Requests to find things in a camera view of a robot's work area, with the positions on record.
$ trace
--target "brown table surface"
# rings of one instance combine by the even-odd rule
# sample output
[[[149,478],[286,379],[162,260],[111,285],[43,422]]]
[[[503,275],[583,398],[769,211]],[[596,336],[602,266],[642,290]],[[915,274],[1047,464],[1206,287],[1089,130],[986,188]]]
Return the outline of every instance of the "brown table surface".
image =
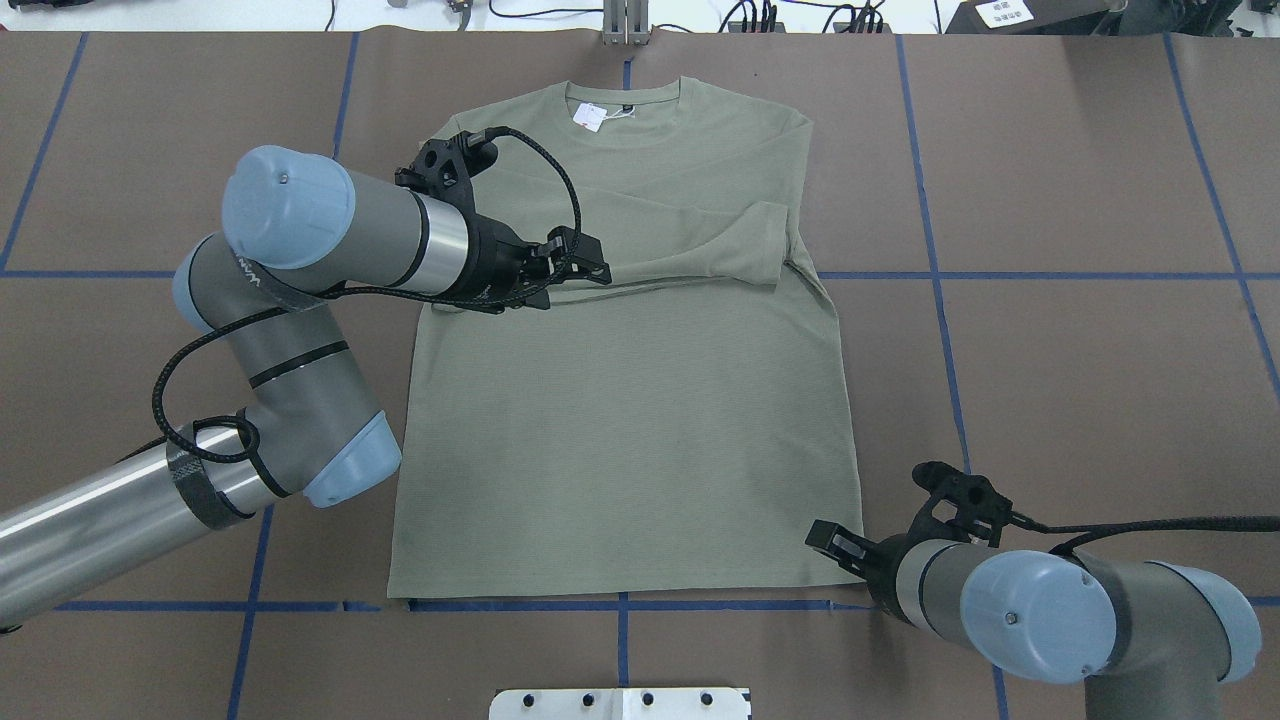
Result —
[[[246,150],[389,178],[452,113],[618,87],[627,58],[635,87],[694,76],[815,120],[801,231],[840,309],[873,538],[905,529],[929,459],[1046,523],[1276,512],[1280,42],[388,28],[0,33],[0,506],[156,434],[151,383],[193,337],[169,278]],[[417,307],[337,313],[402,433]],[[215,346],[169,410],[248,397]],[[1083,717],[1079,685],[993,671],[855,585],[407,611],[385,600],[394,495],[283,502],[0,638],[0,717],[463,719],[500,688],[618,684],[749,687],[772,719]],[[1280,538],[1096,551],[1249,594],[1266,647],[1226,714],[1280,716]]]

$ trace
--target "white label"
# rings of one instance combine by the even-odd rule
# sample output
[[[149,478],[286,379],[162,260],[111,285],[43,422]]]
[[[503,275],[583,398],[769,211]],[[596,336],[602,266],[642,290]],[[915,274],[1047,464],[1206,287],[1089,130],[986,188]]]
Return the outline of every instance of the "white label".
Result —
[[[1023,0],[996,0],[975,8],[987,27],[1005,27],[1036,19]]]
[[[599,105],[582,102],[577,106],[577,111],[573,113],[573,122],[591,132],[600,132],[600,123],[604,122],[604,117],[608,114],[609,111]]]

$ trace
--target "wire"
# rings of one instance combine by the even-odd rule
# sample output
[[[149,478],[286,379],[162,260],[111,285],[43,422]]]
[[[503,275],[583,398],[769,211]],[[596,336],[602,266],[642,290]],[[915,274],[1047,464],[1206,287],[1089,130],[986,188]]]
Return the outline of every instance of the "wire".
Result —
[[[536,13],[518,13],[508,14],[498,10],[493,6],[494,0],[489,0],[489,12],[499,18],[536,18],[540,15],[550,15],[553,13],[603,13],[604,8],[552,8],[550,10],[538,10]]]
[[[544,160],[547,160],[547,163],[552,167],[553,170],[556,170],[556,174],[559,176],[561,181],[564,183],[564,190],[568,193],[570,205],[573,209],[573,236],[570,238],[564,255],[559,259],[559,261],[557,261],[556,269],[550,273],[550,275],[548,275],[545,279],[541,279],[531,284],[530,287],[526,287],[525,290],[513,292],[506,297],[497,300],[493,299],[449,300],[449,299],[434,297],[430,295],[422,295],[419,292],[410,292],[406,290],[374,287],[374,286],[348,287],[348,288],[339,286],[338,288],[317,293],[316,297],[324,300],[337,300],[339,297],[347,297],[349,295],[388,295],[390,297],[415,300],[419,302],[434,302],[439,305],[453,305],[456,307],[489,307],[494,305],[503,306],[503,305],[511,305],[513,302],[520,302],[527,297],[543,292],[552,284],[563,281],[564,274],[568,273],[570,266],[572,265],[572,258],[577,252],[577,246],[582,238],[582,208],[579,204],[577,191],[573,188],[573,181],[570,179],[568,173],[564,170],[564,167],[561,165],[559,161],[556,160],[556,158],[552,156],[550,151],[548,151],[545,147],[539,145],[534,138],[520,132],[518,129],[509,128],[506,126],[498,126],[485,129],[483,135],[486,141],[493,141],[499,137],[512,137],[518,140],[520,142],[524,142],[525,145],[529,146],[530,150],[538,152]],[[164,434],[164,437],[156,441],[151,441],[150,443],[140,447],[137,451],[132,452],[124,459],[127,460],[133,455],[156,447],[161,442],[168,441],[180,447],[182,450],[186,450],[191,455],[201,460],[206,460],[209,462],[228,464],[228,462],[242,462],[244,460],[253,460],[256,462],[257,450],[262,442],[262,437],[257,429],[257,425],[255,425],[253,423],[251,423],[244,418],[238,418],[234,415],[216,415],[212,418],[196,420],[196,423],[193,423],[193,427],[196,428],[200,427],[236,428],[237,430],[241,432],[242,437],[244,437],[246,439],[244,450],[241,452],[223,455],[207,451],[196,445],[195,442],[183,437],[180,433],[178,433],[178,429],[169,423],[169,419],[164,411],[164,393],[165,388],[169,386],[169,379],[173,378],[173,374],[178,369],[178,365],[180,365],[183,360],[191,356],[192,352],[200,350],[201,347],[205,347],[211,342],[227,337],[238,329],[247,328],[248,325],[252,325],[255,323],[261,323],[262,320],[278,318],[280,315],[284,315],[285,313],[287,310],[284,310],[283,307],[271,307],[269,310],[262,310],[261,313],[241,318],[239,320],[229,323],[212,332],[205,333],[204,336],[191,341],[182,350],[175,352],[173,357],[170,357],[169,361],[164,364],[164,368],[160,369],[160,375],[156,377],[155,386],[151,388],[151,416],[155,420],[156,427],[160,428],[160,432]]]
[[[1110,523],[1101,525],[1061,525],[1051,527],[1037,523],[1021,512],[1014,512],[1010,523],[1024,530],[1041,534],[1083,533],[1055,546],[1052,555],[1071,555],[1082,544],[1120,536],[1153,530],[1210,530],[1220,533],[1276,533],[1280,532],[1280,516],[1276,515],[1226,515],[1204,518],[1172,518],[1167,520],[1139,520],[1135,523]]]
[[[755,23],[755,0],[737,0],[737,3],[733,4],[733,6],[730,8],[727,13],[724,13],[724,19],[721,20],[721,27],[716,32],[724,32],[724,28],[728,27],[728,19],[733,15],[733,12],[737,10],[739,8],[742,8],[742,23],[744,23],[744,32],[745,32],[746,6],[748,5],[751,6],[751,23],[754,24]]]
[[[854,22],[858,19],[858,8],[845,3],[844,5],[836,5],[831,14],[827,15],[827,22],[822,26],[822,32],[827,32],[831,28],[831,20],[836,19],[836,13],[841,10],[849,10],[849,27],[854,27]]]

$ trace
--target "metal plate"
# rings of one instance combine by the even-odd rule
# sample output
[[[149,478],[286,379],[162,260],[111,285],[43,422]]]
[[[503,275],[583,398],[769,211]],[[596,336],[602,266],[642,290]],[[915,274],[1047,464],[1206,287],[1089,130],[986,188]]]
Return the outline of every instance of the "metal plate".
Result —
[[[489,705],[489,720],[750,720],[745,688],[613,688],[503,691]]]

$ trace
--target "t-shirt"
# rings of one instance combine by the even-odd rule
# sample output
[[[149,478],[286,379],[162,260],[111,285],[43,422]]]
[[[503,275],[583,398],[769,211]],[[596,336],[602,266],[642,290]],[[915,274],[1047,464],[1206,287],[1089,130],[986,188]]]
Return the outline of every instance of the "t-shirt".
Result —
[[[582,102],[611,115],[576,124]],[[552,309],[424,309],[389,597],[849,582],[804,544],[860,532],[836,311],[797,229],[812,122],[692,78],[561,83],[456,115],[544,145],[613,284]],[[572,224],[545,161],[499,140],[481,214]]]

